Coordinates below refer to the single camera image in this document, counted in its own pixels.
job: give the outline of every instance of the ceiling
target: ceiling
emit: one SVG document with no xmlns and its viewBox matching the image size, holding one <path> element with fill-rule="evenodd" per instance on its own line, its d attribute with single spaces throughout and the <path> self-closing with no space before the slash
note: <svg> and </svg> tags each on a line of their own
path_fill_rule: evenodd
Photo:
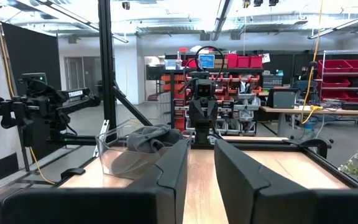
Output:
<svg viewBox="0 0 358 224">
<path fill-rule="evenodd" d="M 52 0 L 55 4 L 97 24 L 98 0 Z M 111 1 L 112 31 L 118 34 L 199 34 L 216 30 L 216 18 L 229 0 L 115 0 Z M 123 2 L 130 3 L 125 10 Z M 319 27 L 318 0 L 280 0 L 269 7 L 243 8 L 231 0 L 221 32 L 308 32 Z M 27 29 L 78 37 L 98 32 L 36 0 L 0 0 L 0 18 Z M 358 18 L 358 0 L 324 0 L 321 28 L 336 27 Z M 358 24 L 342 32 L 358 32 Z"/>
</svg>

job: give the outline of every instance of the concrete floor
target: concrete floor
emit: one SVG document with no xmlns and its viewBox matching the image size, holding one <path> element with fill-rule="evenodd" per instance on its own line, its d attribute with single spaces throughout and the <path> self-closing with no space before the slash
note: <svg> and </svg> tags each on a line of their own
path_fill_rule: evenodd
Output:
<svg viewBox="0 0 358 224">
<path fill-rule="evenodd" d="M 158 123 L 158 104 L 156 103 L 143 103 L 137 105 L 136 108 L 141 111 L 146 118 L 150 119 L 152 123 Z M 99 106 L 97 108 L 87 108 L 81 111 L 77 111 L 70 115 L 71 123 L 70 126 L 78 132 L 80 135 L 97 135 L 100 132 L 101 125 L 103 122 L 103 107 Z M 117 107 L 117 124 L 126 122 L 126 124 L 135 125 L 134 128 L 140 127 L 139 122 L 137 122 L 133 116 L 125 107 L 118 105 Z M 268 124 L 273 130 L 277 130 L 277 124 Z M 300 137 L 303 133 L 302 129 L 292 130 L 288 125 L 286 136 L 289 137 L 293 135 L 296 138 Z M 257 136 L 265 137 L 274 137 L 274 134 L 271 133 L 268 129 L 262 125 L 257 127 Z M 335 142 L 333 148 L 328 152 L 328 161 L 338 166 L 346 162 L 350 157 L 352 157 L 358 150 L 358 126 L 353 122 L 344 121 L 344 122 L 334 122 L 331 124 L 326 124 L 320 134 L 322 138 L 333 139 Z M 59 181 L 60 173 L 63 171 L 78 167 L 86 160 L 88 160 L 94 151 L 93 146 L 83 146 L 75 147 L 69 146 L 66 149 L 60 149 L 54 155 L 49 156 L 49 158 L 43 159 L 40 161 L 40 164 L 45 164 L 47 159 L 53 159 L 51 157 L 62 156 L 65 153 L 72 151 L 70 154 L 63 156 L 61 159 L 45 166 L 42 168 L 44 175 L 52 180 Z M 39 175 L 29 175 L 24 178 L 24 180 L 42 180 Z M 17 187 L 28 187 L 29 184 L 12 184 L 0 188 L 0 194 L 8 188 L 17 188 Z M 49 187 L 48 185 L 34 184 L 31 187 Z"/>
</svg>

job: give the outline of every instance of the door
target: door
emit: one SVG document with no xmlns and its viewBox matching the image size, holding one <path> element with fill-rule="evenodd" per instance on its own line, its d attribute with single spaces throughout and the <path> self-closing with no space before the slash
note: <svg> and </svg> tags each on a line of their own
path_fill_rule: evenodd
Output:
<svg viewBox="0 0 358 224">
<path fill-rule="evenodd" d="M 66 58 L 66 81 L 69 90 L 85 87 L 84 63 L 82 57 Z"/>
</svg>

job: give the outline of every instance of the gray cloth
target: gray cloth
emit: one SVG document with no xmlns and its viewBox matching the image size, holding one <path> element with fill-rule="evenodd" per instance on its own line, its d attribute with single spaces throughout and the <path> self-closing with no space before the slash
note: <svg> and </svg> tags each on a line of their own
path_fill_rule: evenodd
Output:
<svg viewBox="0 0 358 224">
<path fill-rule="evenodd" d="M 140 128 L 128 136 L 127 150 L 112 162 L 111 172 L 118 177 L 138 179 L 181 139 L 180 131 L 166 124 Z"/>
</svg>

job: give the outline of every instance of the ceiling light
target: ceiling light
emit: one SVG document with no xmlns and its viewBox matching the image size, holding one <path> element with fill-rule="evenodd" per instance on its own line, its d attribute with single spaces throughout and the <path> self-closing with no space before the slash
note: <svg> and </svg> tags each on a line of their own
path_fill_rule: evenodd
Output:
<svg viewBox="0 0 358 224">
<path fill-rule="evenodd" d="M 51 2 L 50 0 L 36 0 L 36 1 L 41 3 L 41 4 L 43 4 L 43 5 L 45 5 L 45 6 L 48 6 L 48 7 L 52 8 L 52 9 L 56 10 L 58 12 L 60 12 L 61 14 L 65 15 L 65 16 L 70 17 L 70 18 L 72 18 L 72 19 L 74 19 L 74 20 L 76 20 L 76 21 L 78 21 L 78 22 L 80 22 L 80 23 L 82 23 L 82 24 L 84 24 L 84 25 L 96 30 L 96 31 L 99 31 L 99 26 L 98 25 L 96 25 L 96 24 L 94 24 L 94 23 L 82 18 L 81 16 L 79 16 L 79 15 L 73 13 L 73 12 L 70 12 L 69 10 L 67 10 L 67 9 L 65 9 L 63 7 L 60 7 L 60 6 L 56 5 L 55 3 Z M 128 40 L 122 38 L 120 35 L 115 34 L 113 32 L 112 32 L 112 37 L 114 39 L 116 39 L 116 40 L 119 40 L 119 41 L 123 42 L 123 43 L 128 43 Z"/>
<path fill-rule="evenodd" d="M 345 27 L 348 27 L 348 26 L 351 26 L 351 25 L 354 25 L 354 24 L 357 24 L 357 23 L 358 23 L 358 18 L 354 19 L 354 20 L 352 20 L 350 22 L 347 22 L 345 24 L 339 25 L 337 27 L 334 27 L 334 28 L 331 28 L 331 29 L 328 29 L 328 30 L 324 30 L 324 31 L 320 32 L 320 34 L 312 35 L 312 36 L 308 37 L 308 39 L 315 39 L 318 36 L 326 35 L 326 34 L 329 34 L 331 32 L 337 31 L 339 29 L 342 29 L 342 28 L 345 28 Z"/>
</svg>

